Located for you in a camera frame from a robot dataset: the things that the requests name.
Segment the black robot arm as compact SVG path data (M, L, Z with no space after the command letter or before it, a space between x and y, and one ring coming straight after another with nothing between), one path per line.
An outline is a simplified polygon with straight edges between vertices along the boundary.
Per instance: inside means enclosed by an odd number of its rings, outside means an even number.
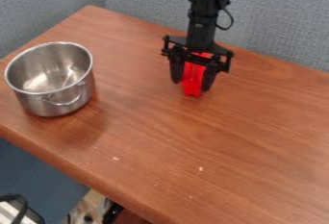
M209 91L220 72L231 71L235 52L215 41L216 29L229 30L235 18L231 0L189 0L187 36L164 37L162 55L170 62L172 80L187 94Z

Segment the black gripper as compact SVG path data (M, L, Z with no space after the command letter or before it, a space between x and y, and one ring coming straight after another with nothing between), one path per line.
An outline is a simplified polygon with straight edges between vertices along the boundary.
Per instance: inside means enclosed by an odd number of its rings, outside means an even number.
M162 54L169 58L172 80L181 82L187 62L207 67L203 90L208 91L215 83L217 73L231 70L235 53L215 42L217 14L213 16L189 15L187 36L164 37Z

